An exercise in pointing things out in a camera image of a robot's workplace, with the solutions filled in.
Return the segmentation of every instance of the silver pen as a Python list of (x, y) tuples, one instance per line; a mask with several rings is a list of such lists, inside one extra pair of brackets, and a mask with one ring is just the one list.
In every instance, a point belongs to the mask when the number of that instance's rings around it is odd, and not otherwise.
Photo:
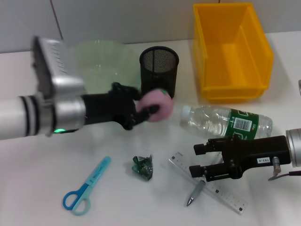
[(201, 193), (201, 191), (203, 190), (204, 186), (205, 186), (205, 181), (201, 180), (198, 185), (195, 187), (195, 189), (193, 190), (193, 192), (191, 193), (188, 201), (187, 201), (187, 205), (189, 206)]

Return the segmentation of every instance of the plastic water bottle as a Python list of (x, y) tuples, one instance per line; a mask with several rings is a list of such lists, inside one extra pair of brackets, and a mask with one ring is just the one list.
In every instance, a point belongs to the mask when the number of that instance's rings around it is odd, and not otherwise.
[(184, 106), (184, 127), (195, 135), (215, 138), (239, 136), (253, 140), (270, 137), (273, 121), (269, 117), (220, 106)]

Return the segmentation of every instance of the green bowl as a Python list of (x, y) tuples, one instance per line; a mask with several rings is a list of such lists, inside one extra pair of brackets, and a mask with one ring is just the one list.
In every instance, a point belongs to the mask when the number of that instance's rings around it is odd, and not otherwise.
[(85, 41), (70, 49), (87, 93), (106, 93), (113, 82), (141, 86), (139, 56), (128, 46), (112, 40)]

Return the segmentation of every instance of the black mesh cup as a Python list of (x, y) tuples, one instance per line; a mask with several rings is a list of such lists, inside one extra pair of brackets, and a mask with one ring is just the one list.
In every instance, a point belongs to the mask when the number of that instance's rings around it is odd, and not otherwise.
[(179, 64), (177, 53), (164, 46), (154, 46), (143, 51), (139, 61), (142, 94), (164, 89), (173, 98)]

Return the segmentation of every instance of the silver metal joint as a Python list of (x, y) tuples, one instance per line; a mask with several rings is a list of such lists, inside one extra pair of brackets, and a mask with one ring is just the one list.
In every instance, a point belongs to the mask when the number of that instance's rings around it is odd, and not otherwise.
[(56, 100), (55, 115), (56, 128), (54, 129), (80, 129), (85, 124), (85, 103), (81, 97)]
[(286, 141), (293, 167), (301, 167), (301, 129), (287, 130)]

